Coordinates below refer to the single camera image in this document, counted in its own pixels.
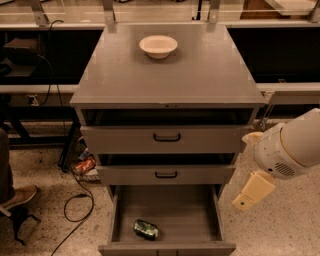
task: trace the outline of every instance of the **pants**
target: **pants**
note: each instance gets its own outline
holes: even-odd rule
[[[0,204],[14,197],[13,178],[9,165],[9,138],[0,128]]]

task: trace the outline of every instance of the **speckled floor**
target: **speckled floor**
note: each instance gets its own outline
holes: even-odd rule
[[[24,223],[20,237],[27,246],[23,247],[13,240],[11,222],[1,217],[0,255],[51,255],[77,225],[66,220],[63,208],[70,197],[83,190],[57,167],[60,153],[61,148],[11,151],[15,185],[33,183],[40,188],[27,207],[41,222],[29,219]],[[320,255],[320,168],[289,181],[277,180],[276,190],[263,202],[240,212],[231,202],[255,169],[252,147],[247,146],[219,201],[226,240],[237,245],[232,256]],[[100,184],[83,184],[92,191],[95,208],[54,255],[100,255],[98,245],[107,242],[112,211],[107,191]],[[67,212],[77,219],[89,208],[89,198],[75,199]]]

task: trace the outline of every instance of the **brown shoe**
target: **brown shoe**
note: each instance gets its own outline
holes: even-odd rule
[[[37,193],[38,188],[35,185],[28,185],[15,190],[15,196],[9,201],[1,204],[3,208],[9,210],[15,206],[29,202]]]

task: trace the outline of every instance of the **gray cabinet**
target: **gray cabinet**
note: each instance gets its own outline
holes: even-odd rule
[[[152,60],[137,47],[148,34],[173,36],[179,48]],[[224,238],[218,197],[264,104],[232,49],[222,25],[105,29],[71,100],[113,200],[102,255],[234,251]],[[155,241],[134,233],[138,218],[158,226]]]

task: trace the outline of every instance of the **drawer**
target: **drawer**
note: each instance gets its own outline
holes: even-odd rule
[[[224,241],[217,196],[210,185],[117,186],[107,256],[230,255]],[[155,241],[137,236],[136,219],[155,224]]]
[[[247,127],[110,128],[83,126],[90,152],[103,153],[229,153],[241,152]]]
[[[232,165],[96,167],[104,185],[226,184]]]

